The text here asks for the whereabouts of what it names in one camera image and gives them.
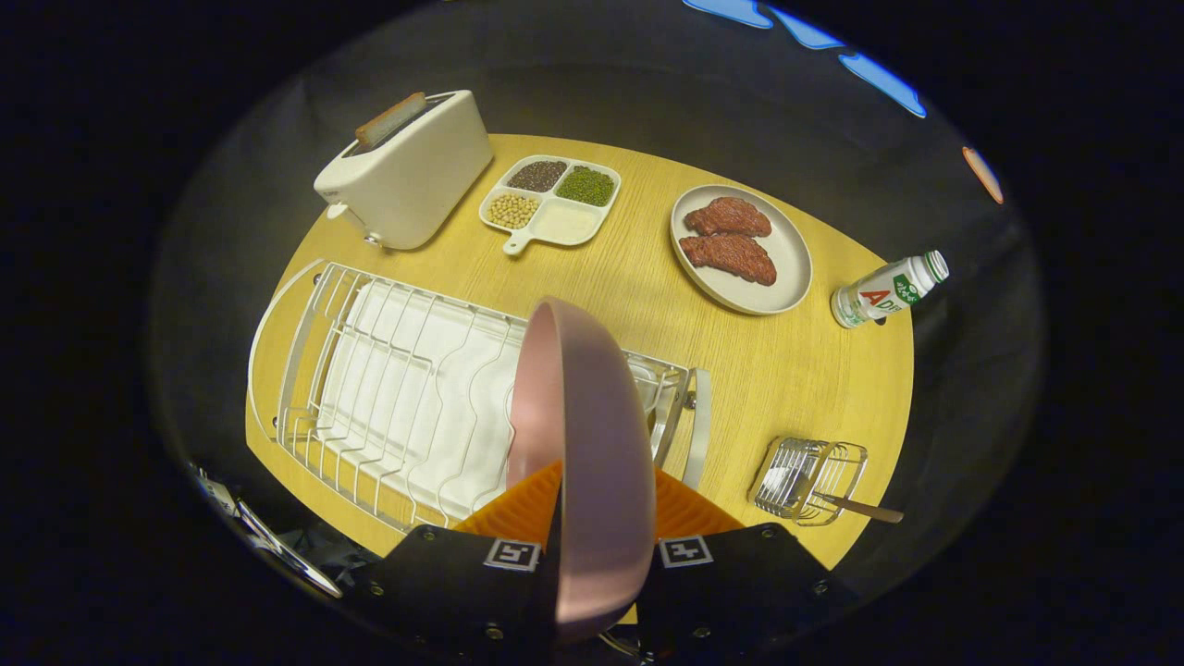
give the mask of bottle cap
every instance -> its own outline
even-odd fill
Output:
[[[946,265],[941,252],[937,250],[925,252],[925,268],[928,269],[934,282],[945,282],[946,277],[950,277],[950,267]]]

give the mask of orange gripper pad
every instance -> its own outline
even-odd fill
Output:
[[[731,530],[742,530],[741,524],[728,512],[674,476],[655,468],[655,491],[658,500],[655,536],[674,539],[694,534],[718,534]]]
[[[657,521],[655,537],[673,539],[693,534],[715,534],[741,530],[744,525],[682,481],[655,468]],[[562,461],[555,461],[502,493],[458,524],[455,530],[519,542],[542,544],[546,549],[555,499],[564,476]]]
[[[551,518],[555,513],[555,499],[562,480],[564,461],[556,460],[522,479],[453,529],[483,537],[542,544],[546,551]]]

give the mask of meat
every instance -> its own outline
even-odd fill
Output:
[[[777,268],[768,258],[768,252],[748,236],[688,236],[678,239],[678,246],[696,268],[709,265],[766,287],[777,282]]]
[[[765,213],[757,206],[736,197],[720,197],[683,218],[687,229],[700,236],[715,233],[744,233],[745,236],[768,236],[773,232]]]

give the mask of bottle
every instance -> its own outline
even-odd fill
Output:
[[[830,312],[844,328],[855,328],[912,306],[946,277],[950,268],[941,252],[908,257],[836,289],[830,297]]]

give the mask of wooden table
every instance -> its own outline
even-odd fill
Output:
[[[809,213],[761,193],[800,230],[813,258],[813,283],[787,313],[738,314],[719,306],[683,273],[669,224],[671,206],[688,188],[741,184],[611,146],[496,134],[490,141],[493,164],[427,244],[413,251],[381,250],[363,243],[361,231],[346,219],[329,220],[322,213],[289,262],[277,295],[304,267],[322,258],[522,318],[543,295],[575,303],[603,322],[622,347],[710,372],[710,448],[699,491],[746,525],[785,524],[818,561],[834,568],[867,518],[843,512],[830,525],[798,527],[749,504],[746,492],[773,437],[796,435],[864,446],[869,461],[852,499],[877,504],[883,495],[912,401],[910,315],[906,310],[886,326],[847,331],[835,322],[829,305],[837,287],[879,268],[883,260]],[[560,248],[536,242],[511,258],[502,252],[507,235],[482,224],[477,206],[507,168],[532,154],[612,167],[623,186],[588,243]],[[311,288],[310,275],[297,282]],[[247,446],[321,518],[385,555],[403,536],[327,487],[276,443],[271,420],[305,300],[284,299],[296,305],[269,310],[257,334],[246,404]],[[675,475],[686,465],[690,421],[680,421],[664,465]]]

